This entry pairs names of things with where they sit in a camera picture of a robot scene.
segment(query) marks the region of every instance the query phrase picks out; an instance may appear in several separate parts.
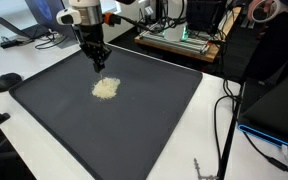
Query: black tray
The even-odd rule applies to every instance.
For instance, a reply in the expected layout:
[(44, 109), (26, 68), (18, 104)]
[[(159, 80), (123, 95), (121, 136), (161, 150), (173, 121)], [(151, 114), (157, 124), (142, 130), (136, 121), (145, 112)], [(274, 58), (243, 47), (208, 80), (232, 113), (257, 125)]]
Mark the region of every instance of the black tray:
[(103, 75), (121, 80), (110, 100), (91, 94), (99, 75), (81, 51), (26, 79), (10, 94), (95, 179), (145, 179), (202, 74), (110, 48)]

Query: laptop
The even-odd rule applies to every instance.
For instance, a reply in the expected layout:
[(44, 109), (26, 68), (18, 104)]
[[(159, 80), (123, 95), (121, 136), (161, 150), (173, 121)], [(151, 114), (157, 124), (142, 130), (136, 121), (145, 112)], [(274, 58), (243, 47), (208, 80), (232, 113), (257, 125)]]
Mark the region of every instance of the laptop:
[(76, 39), (72, 26), (60, 25), (56, 20), (57, 13), (65, 9), (62, 0), (25, 0), (36, 22), (50, 28), (70, 39)]
[(48, 28), (39, 24), (20, 30), (2, 17), (0, 17), (0, 24), (15, 34), (29, 39), (37, 39), (50, 33)]
[(238, 129), (278, 147), (288, 146), (288, 77), (241, 114)]

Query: white table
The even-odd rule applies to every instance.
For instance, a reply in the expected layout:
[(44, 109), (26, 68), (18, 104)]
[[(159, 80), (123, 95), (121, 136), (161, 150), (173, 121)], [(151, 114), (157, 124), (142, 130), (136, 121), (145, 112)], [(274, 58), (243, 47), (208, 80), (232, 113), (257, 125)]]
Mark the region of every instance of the white table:
[[(79, 50), (75, 45), (38, 51), (34, 49), (35, 43), (6, 50), (0, 48), (0, 75), (15, 72), (26, 79)], [(194, 158), (200, 164), (202, 175), (216, 175), (213, 108), (216, 100), (224, 95), (223, 80), (207, 74), (203, 76), (148, 179), (196, 180)], [(238, 93), (240, 86), (237, 83), (230, 82), (229, 86), (234, 94)], [(231, 100), (225, 99), (217, 110), (221, 150), (232, 117), (231, 109)], [(0, 112), (11, 115), (0, 128), (37, 179), (93, 179), (8, 92), (0, 93)]]

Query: pile of rice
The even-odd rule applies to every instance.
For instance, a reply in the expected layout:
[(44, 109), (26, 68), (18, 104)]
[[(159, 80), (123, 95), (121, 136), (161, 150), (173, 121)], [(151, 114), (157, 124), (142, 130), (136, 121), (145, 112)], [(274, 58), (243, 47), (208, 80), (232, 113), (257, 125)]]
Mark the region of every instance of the pile of rice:
[(116, 96), (116, 90), (121, 81), (117, 78), (104, 78), (100, 80), (93, 88), (92, 94), (101, 99), (111, 99)]

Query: white cable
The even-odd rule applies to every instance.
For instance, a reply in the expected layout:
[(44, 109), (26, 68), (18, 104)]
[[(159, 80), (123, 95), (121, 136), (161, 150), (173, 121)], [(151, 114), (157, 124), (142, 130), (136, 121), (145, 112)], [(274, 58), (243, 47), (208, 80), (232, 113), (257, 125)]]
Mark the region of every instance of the white cable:
[(283, 153), (283, 156), (284, 156), (284, 159), (285, 161), (287, 162), (288, 164), (288, 157), (287, 157), (287, 154), (288, 154), (288, 147), (286, 145), (282, 145), (282, 153)]

